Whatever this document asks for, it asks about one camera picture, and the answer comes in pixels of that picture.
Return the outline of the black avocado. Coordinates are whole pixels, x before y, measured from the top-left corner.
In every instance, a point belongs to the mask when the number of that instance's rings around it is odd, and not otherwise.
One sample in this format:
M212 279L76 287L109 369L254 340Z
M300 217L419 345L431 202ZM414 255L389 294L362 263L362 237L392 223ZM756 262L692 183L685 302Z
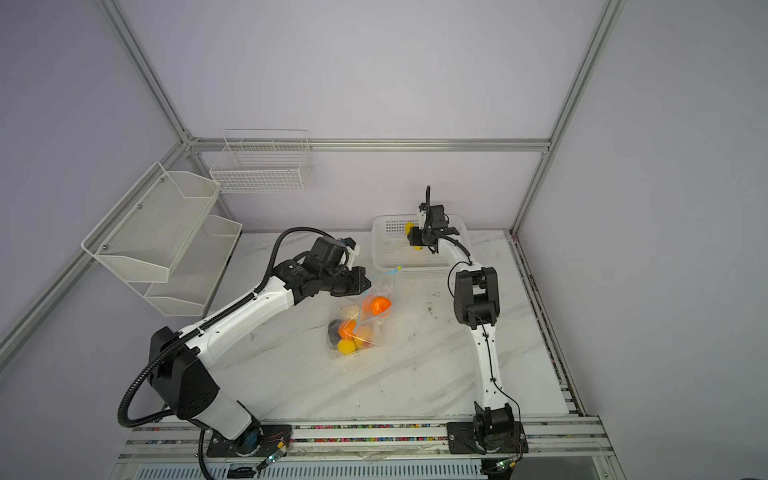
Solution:
M342 336L339 332L339 328L342 325L343 321L340 319L332 320L327 327L327 335L329 343L336 347L339 343L339 341L342 339Z

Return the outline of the large orange fruit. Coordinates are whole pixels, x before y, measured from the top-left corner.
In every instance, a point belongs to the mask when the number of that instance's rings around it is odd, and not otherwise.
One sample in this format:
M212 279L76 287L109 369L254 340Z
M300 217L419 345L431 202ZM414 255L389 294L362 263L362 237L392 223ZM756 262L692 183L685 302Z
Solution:
M343 340L353 340L356 336L356 327L357 322L355 320L342 321L338 327L338 333Z

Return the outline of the clear zip top bag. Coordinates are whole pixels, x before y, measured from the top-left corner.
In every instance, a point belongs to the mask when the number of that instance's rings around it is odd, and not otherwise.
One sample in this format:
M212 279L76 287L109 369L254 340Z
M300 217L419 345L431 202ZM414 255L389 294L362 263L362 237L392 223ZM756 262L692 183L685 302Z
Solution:
M350 355L364 352L366 350L370 350L382 344L386 336L385 334L386 322L390 317L393 316L393 312L395 310L395 305L397 302L398 281L401 276L401 273L402 273L402 267L397 266L392 270L374 275L373 278L371 279L371 287L367 291L365 291L363 294L361 294L358 297L345 299L339 304L338 307L335 308L334 310L335 316L329 320L326 326L326 345L332 355L348 356L348 355L342 355L341 353L339 353L337 348L333 347L329 343L328 335L327 335L328 324L335 319L341 320L340 311L343 307L348 305L358 305L360 307L360 310L361 310L360 320L357 322L356 329L362 325L368 325L374 330L374 340L373 340L374 344L371 347L366 349L357 349L355 353L352 353ZM369 309L370 302L376 296L385 296L392 301L392 307L389 310L389 313L384 317L374 317L370 312L370 309Z

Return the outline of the small orange tangerine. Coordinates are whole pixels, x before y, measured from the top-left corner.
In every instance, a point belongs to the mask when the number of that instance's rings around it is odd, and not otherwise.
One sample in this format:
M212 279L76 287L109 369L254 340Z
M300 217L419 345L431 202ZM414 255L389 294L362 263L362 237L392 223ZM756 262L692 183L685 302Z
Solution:
M389 313L392 307L392 301L385 296L374 297L369 305L371 314L374 317L384 317Z

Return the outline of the yellow pear-shaped lemon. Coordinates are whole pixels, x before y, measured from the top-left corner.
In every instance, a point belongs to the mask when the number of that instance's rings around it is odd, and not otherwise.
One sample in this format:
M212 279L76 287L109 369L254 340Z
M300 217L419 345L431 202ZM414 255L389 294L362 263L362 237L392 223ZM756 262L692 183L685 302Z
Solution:
M336 346L339 353L342 355L350 355L357 351L357 345L352 339L341 339Z

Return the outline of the cream white pear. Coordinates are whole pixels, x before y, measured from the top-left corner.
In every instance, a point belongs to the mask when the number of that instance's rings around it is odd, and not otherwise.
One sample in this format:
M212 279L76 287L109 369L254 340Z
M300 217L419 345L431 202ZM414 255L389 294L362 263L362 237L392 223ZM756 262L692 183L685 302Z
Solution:
M340 316L343 322L358 322L360 320L361 310L358 305L348 305L341 309Z

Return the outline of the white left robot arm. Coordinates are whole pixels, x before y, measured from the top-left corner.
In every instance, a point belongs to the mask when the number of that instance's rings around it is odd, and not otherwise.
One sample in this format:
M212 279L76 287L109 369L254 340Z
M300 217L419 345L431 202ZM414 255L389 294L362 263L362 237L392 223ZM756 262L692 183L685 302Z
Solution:
M232 360L257 329L302 301L358 296L370 286L365 267L341 258L305 254L272 265L256 287L213 315L179 331L164 327L154 333L148 365L136 383L147 382L166 404L157 417L172 415L211 430L250 455L263 442L262 425L219 382L221 363Z

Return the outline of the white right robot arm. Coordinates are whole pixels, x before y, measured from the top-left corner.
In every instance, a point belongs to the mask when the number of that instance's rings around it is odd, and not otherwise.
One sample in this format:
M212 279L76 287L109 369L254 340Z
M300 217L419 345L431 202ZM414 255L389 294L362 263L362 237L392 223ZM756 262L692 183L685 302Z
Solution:
M486 453L526 452L519 403L503 389L496 348L497 322L501 312L498 274L475 259L457 237L454 228L431 229L408 223L409 244L442 255L451 263L446 280L457 322L468 328L475 347L479 380L474 403L474 449Z

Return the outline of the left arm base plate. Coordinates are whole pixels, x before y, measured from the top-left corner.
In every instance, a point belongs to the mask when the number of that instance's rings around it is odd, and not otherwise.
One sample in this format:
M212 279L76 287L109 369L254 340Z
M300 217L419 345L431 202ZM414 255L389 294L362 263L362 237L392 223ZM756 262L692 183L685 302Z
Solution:
M293 428L289 424L262 424L259 429L249 427L234 440L213 431L205 450L209 458L267 458L279 449L289 446Z

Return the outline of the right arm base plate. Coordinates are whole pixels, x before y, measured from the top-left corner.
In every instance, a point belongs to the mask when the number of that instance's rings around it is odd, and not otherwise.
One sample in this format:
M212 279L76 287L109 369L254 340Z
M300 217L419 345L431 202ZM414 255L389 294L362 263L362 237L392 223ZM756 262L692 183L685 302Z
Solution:
M512 427L496 433L483 433L472 422L449 422L446 425L451 454L527 454L527 435L523 425L515 421Z

